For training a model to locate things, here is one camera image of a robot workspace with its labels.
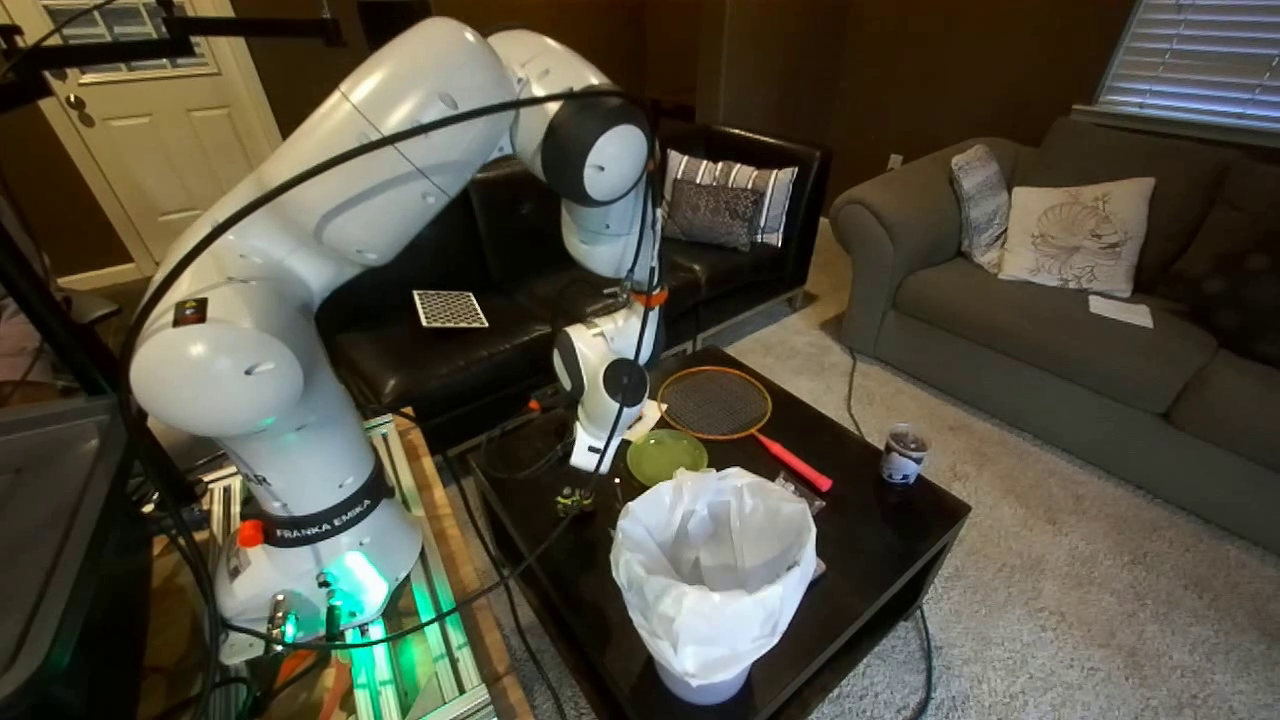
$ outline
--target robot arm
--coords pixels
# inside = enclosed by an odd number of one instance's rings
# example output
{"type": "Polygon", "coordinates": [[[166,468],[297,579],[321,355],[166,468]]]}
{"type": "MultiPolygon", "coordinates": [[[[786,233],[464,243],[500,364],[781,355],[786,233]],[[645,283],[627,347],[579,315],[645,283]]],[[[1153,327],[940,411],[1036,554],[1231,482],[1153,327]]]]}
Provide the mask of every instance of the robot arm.
{"type": "MultiPolygon", "coordinates": [[[[650,283],[650,210],[641,183],[648,130],[619,96],[541,101],[574,89],[607,82],[536,34],[484,41],[455,21],[424,21],[358,63],[161,266],[157,278],[175,282],[152,283],[145,305],[152,314],[136,337],[130,393],[157,425],[210,436],[269,516],[269,540],[244,549],[237,568],[215,568],[215,599],[231,624],[259,633],[278,605],[291,641],[317,637],[329,613],[336,624],[363,624],[414,564],[414,526],[382,497],[311,314],[358,269],[387,266],[488,162],[519,158],[564,196],[564,243],[584,269],[650,283]],[[183,259],[222,218],[301,169],[418,125],[440,130],[317,176],[183,259]]],[[[627,307],[607,325],[634,337],[641,320],[634,362],[650,347],[645,315],[627,307]]],[[[222,646],[222,661],[254,652],[259,641],[222,646]]]]}

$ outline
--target sofa cushion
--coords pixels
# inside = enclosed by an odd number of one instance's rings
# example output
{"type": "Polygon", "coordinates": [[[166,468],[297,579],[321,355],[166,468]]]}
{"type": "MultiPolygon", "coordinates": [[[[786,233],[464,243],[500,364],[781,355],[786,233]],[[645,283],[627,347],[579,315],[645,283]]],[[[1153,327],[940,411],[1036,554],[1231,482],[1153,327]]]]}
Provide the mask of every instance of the sofa cushion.
{"type": "Polygon", "coordinates": [[[908,278],[894,307],[1141,411],[1173,408],[1216,347],[1163,305],[1153,305],[1154,327],[1130,327],[1093,315],[1088,293],[999,283],[969,259],[908,278]]]}
{"type": "Polygon", "coordinates": [[[781,139],[781,137],[761,137],[761,134],[744,134],[744,130],[725,130],[725,125],[714,125],[714,130],[712,125],[678,125],[678,130],[663,130],[661,137],[663,137],[663,148],[675,148],[685,158],[732,162],[732,163],[752,163],[752,169],[795,169],[786,210],[781,213],[783,229],[781,229],[776,243],[786,248],[781,256],[781,266],[783,266],[783,273],[790,273],[790,283],[804,283],[815,225],[819,225],[822,202],[826,202],[826,163],[830,163],[826,148],[795,145],[795,139],[781,139]]]}
{"type": "Polygon", "coordinates": [[[959,202],[959,252],[999,273],[1006,229],[1006,179],[988,145],[951,158],[951,192],[959,202]]]}
{"type": "Polygon", "coordinates": [[[1018,189],[1071,189],[1071,183],[1106,183],[1122,176],[1153,176],[1153,162],[1042,162],[1018,158],[1006,163],[1006,183],[1018,189]]]}
{"type": "Polygon", "coordinates": [[[1280,163],[1236,162],[1212,213],[1186,252],[1173,266],[1174,282],[1219,273],[1226,256],[1244,256],[1280,237],[1280,163]]]}
{"type": "Polygon", "coordinates": [[[1153,176],[1013,189],[999,282],[1130,297],[1148,237],[1153,176]]]}
{"type": "Polygon", "coordinates": [[[1280,367],[1216,354],[1184,387],[1169,420],[1280,474],[1280,367]]]}
{"type": "Polygon", "coordinates": [[[1154,176],[1148,239],[1137,269],[1137,293],[1153,293],[1173,259],[1193,243],[1226,163],[1238,158],[1219,145],[1094,130],[1056,122],[1039,145],[1053,162],[1148,162],[1154,176]]]}
{"type": "Polygon", "coordinates": [[[668,283],[668,315],[685,315],[686,307],[732,297],[744,283],[768,283],[781,266],[781,248],[754,243],[744,256],[714,252],[699,243],[668,243],[663,252],[663,283],[668,283]]]}
{"type": "MultiPolygon", "coordinates": [[[[363,305],[368,288],[349,288],[336,305],[363,305]]],[[[408,293],[374,315],[329,307],[321,315],[339,381],[368,411],[410,404],[428,436],[468,411],[512,417],[522,397],[550,381],[550,327],[509,305],[478,297],[488,327],[418,327],[408,293]]]]}
{"type": "Polygon", "coordinates": [[[692,243],[728,243],[752,248],[772,243],[781,248],[786,237],[786,210],[795,189],[800,163],[786,169],[761,169],[744,162],[706,162],[668,148],[668,222],[663,237],[692,239],[692,243]],[[736,189],[736,196],[706,202],[705,189],[736,189]],[[725,202],[748,229],[725,225],[725,202]]]}
{"type": "Polygon", "coordinates": [[[1280,237],[1224,256],[1212,273],[1193,278],[1174,301],[1224,347],[1280,367],[1280,237]]]}

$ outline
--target plastic bag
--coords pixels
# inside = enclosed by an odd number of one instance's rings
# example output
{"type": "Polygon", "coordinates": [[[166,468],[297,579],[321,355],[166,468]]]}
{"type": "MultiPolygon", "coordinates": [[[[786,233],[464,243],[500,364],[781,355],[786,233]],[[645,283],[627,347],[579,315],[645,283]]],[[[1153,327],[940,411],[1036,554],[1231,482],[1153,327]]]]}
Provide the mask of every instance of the plastic bag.
{"type": "Polygon", "coordinates": [[[714,704],[790,624],[815,526],[790,487],[744,468],[675,474],[619,513],[607,564],[663,684],[714,704]]]}

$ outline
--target window blinds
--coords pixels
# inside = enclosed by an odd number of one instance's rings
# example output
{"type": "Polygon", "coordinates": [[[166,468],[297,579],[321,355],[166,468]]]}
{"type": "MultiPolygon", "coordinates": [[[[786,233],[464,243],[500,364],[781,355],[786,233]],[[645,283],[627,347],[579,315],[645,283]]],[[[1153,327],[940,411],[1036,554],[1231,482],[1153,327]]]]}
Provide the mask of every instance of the window blinds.
{"type": "Polygon", "coordinates": [[[1280,137],[1280,0],[1141,0],[1093,114],[1280,137]]]}

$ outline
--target white throw pillow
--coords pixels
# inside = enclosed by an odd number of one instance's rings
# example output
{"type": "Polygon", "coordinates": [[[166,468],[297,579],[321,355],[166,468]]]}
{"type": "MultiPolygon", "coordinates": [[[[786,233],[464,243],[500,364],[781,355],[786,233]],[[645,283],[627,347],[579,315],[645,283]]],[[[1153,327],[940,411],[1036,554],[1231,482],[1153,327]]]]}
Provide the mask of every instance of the white throw pillow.
{"type": "Polygon", "coordinates": [[[663,196],[671,204],[671,192],[695,189],[695,183],[752,189],[764,196],[761,218],[754,218],[754,243],[781,248],[786,237],[786,210],[790,210],[795,176],[800,176],[800,169],[754,169],[754,163],[736,163],[736,162],[685,158],[685,154],[668,148],[663,196]]]}
{"type": "Polygon", "coordinates": [[[1006,183],[988,145],[951,158],[951,189],[959,202],[959,252],[988,273],[999,273],[1006,229],[1006,183]]]}
{"type": "Polygon", "coordinates": [[[1130,297],[1153,189],[1153,176],[1071,189],[1016,183],[999,282],[1130,297]]]}

